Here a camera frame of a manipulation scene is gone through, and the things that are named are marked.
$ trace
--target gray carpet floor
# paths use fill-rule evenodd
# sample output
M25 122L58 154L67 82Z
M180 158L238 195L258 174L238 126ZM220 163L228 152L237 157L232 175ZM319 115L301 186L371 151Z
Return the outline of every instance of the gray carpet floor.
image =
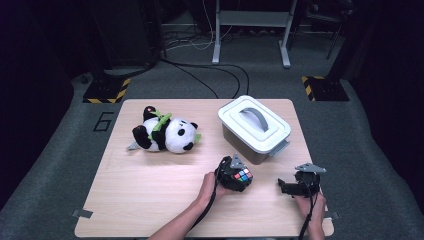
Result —
M328 207L341 216L334 221L335 232L328 239L423 239L424 217L409 187L372 139L367 116L349 82L342 80L348 102L311 102L307 98L301 77L325 76L342 39L332 58L326 60L331 41L300 33L289 52L290 69L282 67L279 39L268 34L235 36L223 43L221 64L234 64L248 73L250 96L293 101L313 162L328 170L321 181ZM179 47L168 50L167 59L210 64L212 52L213 45L204 50ZM243 72L231 66L221 68L239 78L236 97L246 94ZM232 98L237 92L237 81L225 72L184 69L210 86L219 98ZM76 239L78 219L71 213L84 205L122 106L122 102L82 103L88 84L81 79L72 81L74 98L56 133L1 210L0 239ZM131 78L123 101L138 98L201 99L215 95L187 73L159 62ZM106 131L93 131L102 114L111 125Z

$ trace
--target container lid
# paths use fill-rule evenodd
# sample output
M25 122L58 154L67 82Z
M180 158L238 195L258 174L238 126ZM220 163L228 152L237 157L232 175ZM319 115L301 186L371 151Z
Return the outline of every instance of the container lid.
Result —
M269 153L290 135L290 125L250 96L240 96L218 111L222 123L258 153Z

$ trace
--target white shelf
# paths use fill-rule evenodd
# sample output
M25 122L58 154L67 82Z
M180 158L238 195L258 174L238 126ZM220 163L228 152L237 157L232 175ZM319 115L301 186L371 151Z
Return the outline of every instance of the white shelf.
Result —
M221 11L221 25L285 27L288 12Z

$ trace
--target black device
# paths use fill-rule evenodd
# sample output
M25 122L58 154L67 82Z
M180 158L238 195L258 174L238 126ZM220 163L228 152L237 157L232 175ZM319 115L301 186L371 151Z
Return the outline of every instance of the black device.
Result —
M233 158L226 156L215 170L217 181L225 188L243 192L253 179L252 173L243 164L237 153Z
M318 193L320 190L319 173L325 173L325 168L320 168L313 164L306 163L296 167L295 169L299 170L294 175L297 183L286 183L283 180L278 179L278 185L281 187L281 192L288 195L303 197L311 197Z
M149 68L162 50L166 55L157 0L87 0L87 5L108 68Z

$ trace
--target person's arm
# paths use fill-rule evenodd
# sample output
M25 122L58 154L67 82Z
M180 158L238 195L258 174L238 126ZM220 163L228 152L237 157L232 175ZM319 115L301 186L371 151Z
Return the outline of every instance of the person's arm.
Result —
M182 213L172 219L170 222L165 224L162 228L156 231L149 240L155 239L167 239L167 240L180 240L184 239L187 233L191 230L193 224L197 218L206 209L209 203L215 186L215 175L213 172L205 174L203 178L203 184L200 188L199 195L197 198L188 206ZM231 190L218 185L216 188L215 201L219 200L226 193Z
M312 211L312 218L308 224L308 238L309 240L323 240L325 238L324 230L322 229L322 221L325 215L325 204L326 199L321 194L321 192L317 193L317 195L312 196L312 199L315 201L315 197L317 197L314 209ZM303 217L309 214L311 209L311 200L309 198L304 198L302 196L294 196L296 199L296 203L299 207L300 213Z

